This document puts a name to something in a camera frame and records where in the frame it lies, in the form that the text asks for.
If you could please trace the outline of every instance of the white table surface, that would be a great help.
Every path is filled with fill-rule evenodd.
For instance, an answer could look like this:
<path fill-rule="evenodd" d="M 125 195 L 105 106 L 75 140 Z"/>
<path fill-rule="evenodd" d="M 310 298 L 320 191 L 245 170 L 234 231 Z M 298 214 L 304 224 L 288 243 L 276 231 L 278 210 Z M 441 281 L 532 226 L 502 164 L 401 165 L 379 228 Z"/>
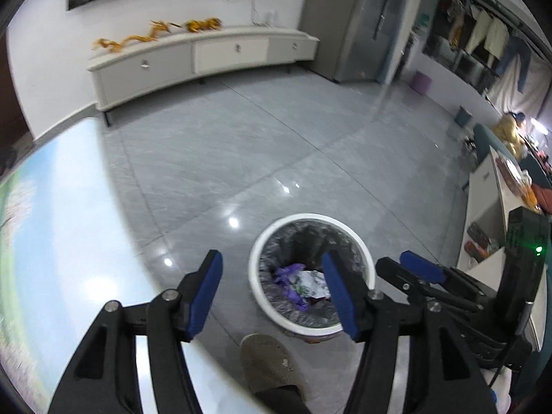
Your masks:
<path fill-rule="evenodd" d="M 0 185 L 0 214 L 17 219 L 9 235 L 0 233 L 0 359 L 37 414 L 48 410 L 65 366 L 108 300 L 140 304 L 162 290 L 129 234 L 99 129 L 96 119 L 79 122 Z M 156 414 L 146 339 L 136 345 L 144 413 Z M 203 412 L 268 412 L 197 341 L 183 350 Z"/>
<path fill-rule="evenodd" d="M 525 207 L 523 200 L 510 191 L 506 184 L 500 170 L 496 166 L 495 159 L 499 156 L 498 153 L 491 148 L 491 156 L 493 169 L 495 170 L 496 181 L 499 186 L 500 202 L 502 207 L 502 222 L 504 225 L 504 232 L 508 227 L 508 216 L 510 211 L 517 207 Z M 471 268 L 467 274 L 478 279 L 480 282 L 494 289 L 499 289 L 500 279 L 502 276 L 502 270 L 504 268 L 504 248 L 496 251 L 488 259 L 484 260 L 474 268 Z M 533 343 L 537 350 L 540 350 L 544 340 L 544 329 L 546 326 L 546 302 L 547 302 L 547 288 L 546 288 L 546 265 L 543 270 L 543 275 L 540 279 L 539 289 L 536 293 L 535 302 L 533 305 L 533 311 L 528 323 L 528 339 Z"/>

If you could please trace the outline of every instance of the shoe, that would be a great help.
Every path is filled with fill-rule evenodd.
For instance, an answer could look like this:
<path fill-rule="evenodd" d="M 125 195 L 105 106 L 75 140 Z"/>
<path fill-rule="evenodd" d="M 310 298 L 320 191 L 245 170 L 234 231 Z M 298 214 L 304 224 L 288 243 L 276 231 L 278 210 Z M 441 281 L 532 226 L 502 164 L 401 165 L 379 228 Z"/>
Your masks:
<path fill-rule="evenodd" d="M 245 378 L 252 393 L 294 385 L 304 398 L 305 385 L 280 341 L 268 334 L 253 333 L 245 336 L 239 346 Z"/>

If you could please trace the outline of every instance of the blue gripper pad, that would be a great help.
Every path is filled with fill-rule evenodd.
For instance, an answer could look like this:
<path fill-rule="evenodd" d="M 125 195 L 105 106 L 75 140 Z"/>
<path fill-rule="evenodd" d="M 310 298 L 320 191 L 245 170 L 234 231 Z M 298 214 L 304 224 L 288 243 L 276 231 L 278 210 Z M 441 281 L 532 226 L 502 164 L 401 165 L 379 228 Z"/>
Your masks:
<path fill-rule="evenodd" d="M 442 284 L 446 280 L 446 276 L 439 265 L 420 257 L 411 250 L 405 250 L 399 261 L 403 268 L 424 282 Z"/>
<path fill-rule="evenodd" d="M 203 330 L 209 309 L 223 276 L 223 256 L 218 250 L 210 250 L 197 272 L 203 276 L 190 304 L 190 317 L 186 333 L 190 340 Z"/>
<path fill-rule="evenodd" d="M 361 332 L 357 325 L 357 310 L 352 295 L 347 290 L 347 285 L 340 275 L 337 266 L 330 252 L 326 252 L 322 257 L 322 267 L 324 268 L 324 277 L 328 284 L 328 289 L 332 296 L 332 302 L 336 306 L 339 321 L 343 331 L 347 333 L 353 341 L 359 339 Z"/>

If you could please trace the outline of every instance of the white cloth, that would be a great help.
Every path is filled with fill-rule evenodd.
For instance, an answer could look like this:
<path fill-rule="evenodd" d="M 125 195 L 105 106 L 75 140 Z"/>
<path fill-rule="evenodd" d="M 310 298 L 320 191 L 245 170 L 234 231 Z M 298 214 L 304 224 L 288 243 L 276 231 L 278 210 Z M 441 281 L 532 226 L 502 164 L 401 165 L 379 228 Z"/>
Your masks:
<path fill-rule="evenodd" d="M 485 49 L 497 59 L 501 59 L 509 38 L 510 35 L 506 25 L 495 18 L 489 26 L 487 37 L 485 37 Z"/>
<path fill-rule="evenodd" d="M 491 16 L 484 9 L 481 9 L 481 13 L 479 13 L 479 17 L 477 17 L 477 21 L 475 22 L 474 30 L 471 32 L 470 40 L 467 41 L 466 52 L 469 55 L 487 37 L 491 23 Z"/>
<path fill-rule="evenodd" d="M 520 68 L 520 57 L 515 55 L 503 76 L 490 88 L 487 99 L 501 113 L 523 112 L 536 118 L 548 93 L 552 69 L 532 51 L 525 88 L 520 93 L 517 90 Z"/>
<path fill-rule="evenodd" d="M 477 20 L 477 18 L 479 17 L 479 14 L 481 13 L 481 8 L 478 8 L 476 5 L 472 4 L 470 5 L 470 12 L 471 12 L 471 16 Z"/>

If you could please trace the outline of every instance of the trash can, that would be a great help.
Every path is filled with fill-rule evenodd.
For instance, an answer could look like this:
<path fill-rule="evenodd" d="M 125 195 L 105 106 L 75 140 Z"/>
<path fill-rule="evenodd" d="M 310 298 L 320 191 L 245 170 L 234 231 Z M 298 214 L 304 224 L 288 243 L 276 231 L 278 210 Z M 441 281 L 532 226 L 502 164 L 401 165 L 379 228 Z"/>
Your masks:
<path fill-rule="evenodd" d="M 260 308 L 287 333 L 311 343 L 330 339 L 342 330 L 331 298 L 301 311 L 274 282 L 274 276 L 277 269 L 295 263 L 323 272 L 322 256 L 332 249 L 364 278 L 369 289 L 374 288 L 376 272 L 366 244 L 348 226 L 328 216 L 301 213 L 278 219 L 261 233 L 249 255 L 249 284 Z"/>
<path fill-rule="evenodd" d="M 416 71 L 412 77 L 412 81 L 410 81 L 410 88 L 420 95 L 425 95 L 430 89 L 432 82 L 433 80 L 429 76 L 423 74 L 421 71 Z"/>
<path fill-rule="evenodd" d="M 454 121 L 460 127 L 465 127 L 469 123 L 471 118 L 471 113 L 460 106 L 460 109 L 458 109 L 458 112 L 456 113 L 456 117 L 454 117 Z"/>

